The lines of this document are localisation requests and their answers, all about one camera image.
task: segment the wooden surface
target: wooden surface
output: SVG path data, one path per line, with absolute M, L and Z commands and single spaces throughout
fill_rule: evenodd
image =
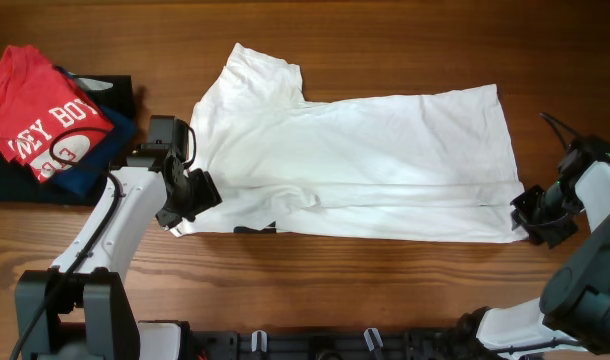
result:
M 147 89 L 142 129 L 148 113 L 189 120 L 240 42 L 301 65 L 311 101 L 498 84 L 526 187 L 552 183 L 562 157 L 540 111 L 610 141 L 610 1 L 95 3 L 0 6 L 0 56 L 7 44 L 34 44 L 76 73 L 132 75 Z M 17 336 L 16 280 L 46 268 L 89 212 L 0 204 L 0 359 Z M 550 251 L 300 235 L 177 239 L 152 223 L 126 288 L 137 319 L 185 319 L 200 330 L 447 326 L 482 305 L 539 296 L 586 236 L 583 226 Z

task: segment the white cloth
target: white cloth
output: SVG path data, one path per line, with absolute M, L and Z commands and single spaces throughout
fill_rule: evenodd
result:
M 523 191 L 488 85 L 439 95 L 305 101 L 298 65 L 236 44 L 194 107 L 192 169 L 223 203 L 173 229 L 510 242 Z

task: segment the red garment with white text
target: red garment with white text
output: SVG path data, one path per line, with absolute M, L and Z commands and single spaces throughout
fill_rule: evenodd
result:
M 8 46 L 0 61 L 0 152 L 5 159 L 29 164 L 43 182 L 70 167 L 49 155 L 54 138 L 80 127 L 110 131 L 113 126 L 38 50 Z M 54 153 L 78 161 L 104 137 L 97 131 L 74 132 L 54 146 Z

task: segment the robotic arm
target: robotic arm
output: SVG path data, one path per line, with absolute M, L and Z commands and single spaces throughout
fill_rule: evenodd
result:
M 185 175 L 188 131 L 173 117 L 153 117 L 147 143 L 127 166 L 112 171 L 121 191 L 108 181 L 83 230 L 51 268 L 22 275 L 16 308 L 21 338 L 29 329 L 24 344 L 19 341 L 23 359 L 364 360 L 369 354 L 374 360 L 518 360 L 559 349 L 610 353 L 610 145 L 595 137 L 577 136 L 559 166 L 559 180 L 547 191 L 535 186 L 512 202 L 516 226 L 535 244 L 550 247 L 574 234 L 573 216 L 587 212 L 590 238 L 540 298 L 509 309 L 478 309 L 454 328 L 383 336 L 375 328 L 357 335 L 268 336 L 260 330 L 192 332 L 179 321 L 137 324 L 122 281 L 151 218 L 169 229 L 221 202 L 208 173 Z M 111 221 L 68 277 L 117 193 Z M 46 302 L 50 297 L 55 300 Z M 47 305 L 35 321 L 42 303 Z M 58 314 L 74 306 L 84 308 L 85 323 L 62 323 Z

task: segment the white shirt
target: white shirt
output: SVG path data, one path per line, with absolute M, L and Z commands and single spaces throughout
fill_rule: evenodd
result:
M 173 232 L 510 242 L 523 192 L 495 85 L 438 95 L 305 101 L 298 65 L 236 44 L 196 104 L 192 169 L 223 203 Z

